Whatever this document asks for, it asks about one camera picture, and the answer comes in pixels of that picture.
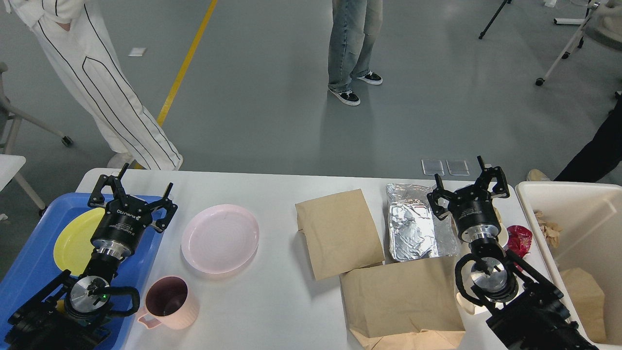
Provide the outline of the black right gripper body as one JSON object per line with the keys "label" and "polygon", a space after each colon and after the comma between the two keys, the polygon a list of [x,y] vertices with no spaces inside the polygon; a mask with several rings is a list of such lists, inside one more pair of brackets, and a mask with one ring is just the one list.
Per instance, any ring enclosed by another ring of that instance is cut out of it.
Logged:
{"label": "black right gripper body", "polygon": [[458,238],[471,243],[480,238],[496,238],[501,225],[492,204],[492,195],[486,189],[467,186],[454,193],[448,209],[457,226]]}

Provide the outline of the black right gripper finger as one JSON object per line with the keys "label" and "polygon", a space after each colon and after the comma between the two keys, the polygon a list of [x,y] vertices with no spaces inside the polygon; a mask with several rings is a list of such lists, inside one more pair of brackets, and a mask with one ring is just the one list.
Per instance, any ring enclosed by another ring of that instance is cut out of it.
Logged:
{"label": "black right gripper finger", "polygon": [[[443,221],[445,217],[447,217],[451,213],[451,216],[454,218],[454,220],[458,221],[458,205],[462,204],[462,199],[458,198],[462,197],[462,189],[458,189],[455,192],[449,192],[447,191],[447,189],[444,188],[444,184],[439,174],[435,174],[434,178],[437,187],[427,195],[427,199],[429,201],[433,214],[440,221]],[[448,201],[448,206],[444,207],[438,203],[441,198],[444,198]]]}
{"label": "black right gripper finger", "polygon": [[510,192],[502,168],[486,166],[482,156],[477,156],[477,160],[481,173],[471,189],[474,199],[509,198]]}

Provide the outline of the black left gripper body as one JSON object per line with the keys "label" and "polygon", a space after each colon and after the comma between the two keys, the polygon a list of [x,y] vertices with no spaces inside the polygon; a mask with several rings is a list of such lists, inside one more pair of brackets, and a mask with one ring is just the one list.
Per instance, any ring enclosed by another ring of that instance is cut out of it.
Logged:
{"label": "black left gripper body", "polygon": [[153,212],[157,210],[152,204],[133,196],[107,203],[102,196],[92,196],[90,206],[104,209],[90,239],[95,252],[114,258],[134,255],[144,231],[153,222]]}

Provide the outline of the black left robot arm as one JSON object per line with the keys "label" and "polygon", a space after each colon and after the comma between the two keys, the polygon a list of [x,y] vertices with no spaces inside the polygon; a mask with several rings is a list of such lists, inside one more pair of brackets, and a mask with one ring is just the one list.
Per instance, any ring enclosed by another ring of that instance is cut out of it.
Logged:
{"label": "black left robot arm", "polygon": [[178,206],[170,198],[172,183],[153,202],[127,194],[121,179],[128,166],[118,175],[100,175],[87,200],[89,208],[103,209],[103,217],[82,273],[64,269],[8,317],[4,341],[10,350],[93,350],[110,335],[106,323],[138,312],[138,289],[113,280],[145,230],[164,232]]}

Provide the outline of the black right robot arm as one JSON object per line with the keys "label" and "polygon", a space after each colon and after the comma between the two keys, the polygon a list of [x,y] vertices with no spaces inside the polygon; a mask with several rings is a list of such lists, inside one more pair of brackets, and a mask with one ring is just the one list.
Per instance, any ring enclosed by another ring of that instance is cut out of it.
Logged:
{"label": "black right robot arm", "polygon": [[593,350],[595,346],[569,321],[563,293],[522,257],[498,242],[501,224],[493,199],[508,198],[509,188],[499,166],[486,167],[476,181],[454,192],[444,188],[440,175],[427,195],[441,221],[451,215],[458,239],[469,253],[455,266],[457,290],[470,303],[491,314],[486,324],[509,350]]}

